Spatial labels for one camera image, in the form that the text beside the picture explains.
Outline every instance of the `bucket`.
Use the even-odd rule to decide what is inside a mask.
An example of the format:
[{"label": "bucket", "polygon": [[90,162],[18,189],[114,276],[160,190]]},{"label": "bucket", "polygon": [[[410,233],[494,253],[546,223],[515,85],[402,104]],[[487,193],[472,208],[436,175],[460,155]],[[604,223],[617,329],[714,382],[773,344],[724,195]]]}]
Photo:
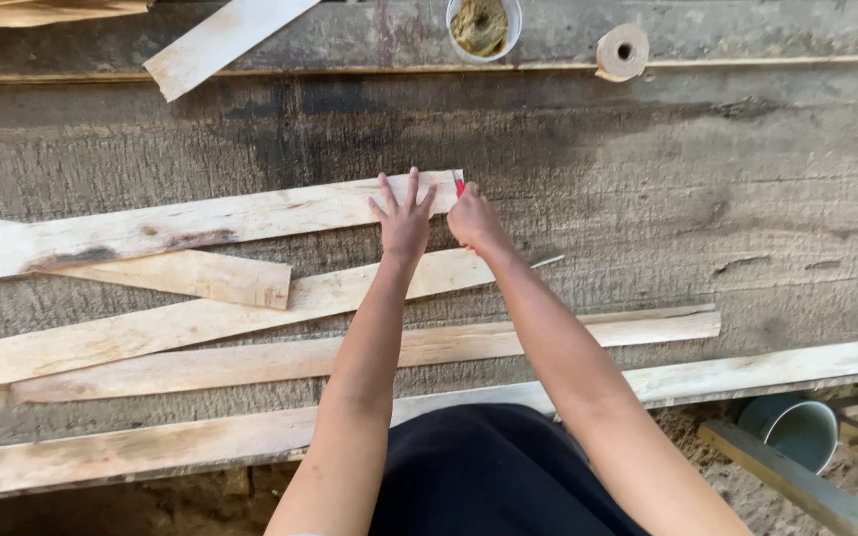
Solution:
[{"label": "bucket", "polygon": [[521,5],[518,0],[501,0],[501,6],[505,8],[505,18],[508,19],[508,32],[505,34],[505,47],[500,53],[490,56],[471,55],[466,49],[456,42],[456,36],[452,34],[452,19],[455,18],[462,0],[449,0],[449,6],[445,10],[445,27],[449,32],[449,43],[456,50],[459,59],[468,63],[488,63],[504,57],[515,47],[518,36],[521,35]]},{"label": "bucket", "polygon": [[757,398],[744,408],[737,425],[815,474],[833,457],[839,434],[829,406],[792,393]]}]

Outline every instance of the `left hand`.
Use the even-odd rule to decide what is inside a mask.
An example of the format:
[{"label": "left hand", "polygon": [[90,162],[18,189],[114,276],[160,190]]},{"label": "left hand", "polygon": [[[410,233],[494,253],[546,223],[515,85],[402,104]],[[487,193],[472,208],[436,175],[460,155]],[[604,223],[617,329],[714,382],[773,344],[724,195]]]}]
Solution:
[{"label": "left hand", "polygon": [[389,188],[385,173],[379,174],[379,189],[386,201],[386,212],[379,208],[373,198],[367,198],[366,201],[382,224],[382,254],[415,268],[429,244],[429,218],[432,217],[432,204],[438,183],[429,187],[422,203],[417,203],[420,170],[413,166],[409,170],[409,190],[402,205],[399,205]]}]

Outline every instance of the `workbench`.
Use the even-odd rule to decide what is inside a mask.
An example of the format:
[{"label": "workbench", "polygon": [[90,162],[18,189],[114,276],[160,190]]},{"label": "workbench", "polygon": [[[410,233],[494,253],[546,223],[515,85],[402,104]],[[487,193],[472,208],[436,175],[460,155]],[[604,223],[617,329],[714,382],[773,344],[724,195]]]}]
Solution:
[{"label": "workbench", "polygon": [[[216,3],[0,30],[0,218],[205,200],[414,164],[462,168],[527,256],[566,256],[541,274],[577,314],[717,303],[719,337],[612,349],[624,368],[858,339],[858,60],[796,59],[858,56],[858,0],[611,2],[577,12],[561,1],[525,3],[531,25],[518,55],[479,70],[447,59],[447,43],[432,44],[436,4],[444,10],[425,0],[322,4],[311,13],[329,17],[324,30],[300,34],[296,21],[171,105],[139,66]],[[583,34],[562,39],[565,25],[548,22],[552,8],[570,11]],[[711,14],[728,8],[739,15]],[[578,26],[578,17],[599,22]],[[593,53],[576,57],[565,46],[596,42],[615,18],[652,21],[652,62],[688,63],[650,67],[625,84],[594,77],[585,67]],[[338,58],[347,42],[340,21],[359,34]],[[725,49],[714,38],[738,29]],[[320,39],[332,44],[326,54],[311,46]],[[735,61],[757,55],[789,61]],[[246,76],[255,73],[276,74]],[[429,250],[456,246],[444,220],[433,220]],[[288,262],[294,277],[377,262],[380,253],[375,226],[206,249]],[[0,337],[185,299],[56,275],[0,279]],[[339,335],[351,317],[197,347]],[[505,319],[494,285],[405,310],[407,327]],[[534,379],[518,356],[400,370],[395,390]],[[318,402],[324,384],[47,404],[15,404],[0,387],[0,445],[302,407]]]}]

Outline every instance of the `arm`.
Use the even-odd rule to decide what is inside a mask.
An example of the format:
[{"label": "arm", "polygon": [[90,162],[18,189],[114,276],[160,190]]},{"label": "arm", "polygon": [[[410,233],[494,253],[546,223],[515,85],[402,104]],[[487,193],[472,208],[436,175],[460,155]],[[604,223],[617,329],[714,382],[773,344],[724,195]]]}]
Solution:
[{"label": "arm", "polygon": [[401,207],[385,174],[379,174],[379,187],[388,213],[369,202],[382,223],[382,260],[323,389],[313,441],[270,519],[267,535],[369,531],[386,462],[402,305],[429,241],[436,191],[431,186],[423,203],[416,203],[416,168],[410,171],[409,194]]},{"label": "arm", "polygon": [[749,534],[661,432],[594,337],[518,255],[474,184],[448,217],[453,235],[495,275],[521,347],[615,501],[654,536]]}]

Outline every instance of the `person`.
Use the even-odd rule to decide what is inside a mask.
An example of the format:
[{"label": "person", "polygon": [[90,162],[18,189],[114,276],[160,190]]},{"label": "person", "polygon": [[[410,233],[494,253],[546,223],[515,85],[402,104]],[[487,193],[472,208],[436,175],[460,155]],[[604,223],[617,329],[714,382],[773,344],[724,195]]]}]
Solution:
[{"label": "person", "polygon": [[385,174],[379,188],[387,210],[368,201],[382,225],[382,259],[267,535],[749,534],[521,258],[474,183],[448,214],[449,229],[495,275],[565,428],[524,406],[472,404],[390,429],[403,301],[437,185],[418,202],[413,167],[401,205]]}]

